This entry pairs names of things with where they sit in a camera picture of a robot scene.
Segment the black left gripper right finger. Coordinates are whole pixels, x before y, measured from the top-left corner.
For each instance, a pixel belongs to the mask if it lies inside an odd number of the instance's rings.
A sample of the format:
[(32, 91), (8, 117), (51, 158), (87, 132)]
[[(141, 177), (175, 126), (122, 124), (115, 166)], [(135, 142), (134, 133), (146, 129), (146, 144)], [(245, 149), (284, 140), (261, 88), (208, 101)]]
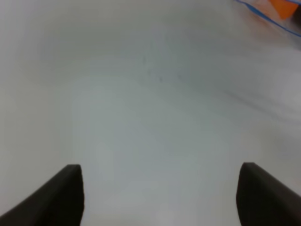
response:
[(236, 205), (242, 226), (301, 224), (301, 197), (253, 162), (241, 166)]

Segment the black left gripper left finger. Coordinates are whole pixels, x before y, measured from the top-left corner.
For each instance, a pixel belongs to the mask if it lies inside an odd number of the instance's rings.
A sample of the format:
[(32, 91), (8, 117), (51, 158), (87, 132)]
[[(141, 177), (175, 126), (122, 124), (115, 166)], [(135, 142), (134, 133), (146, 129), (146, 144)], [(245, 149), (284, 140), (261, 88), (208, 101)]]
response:
[(2, 226), (79, 226), (84, 213), (81, 166), (66, 165), (47, 183), (1, 215)]

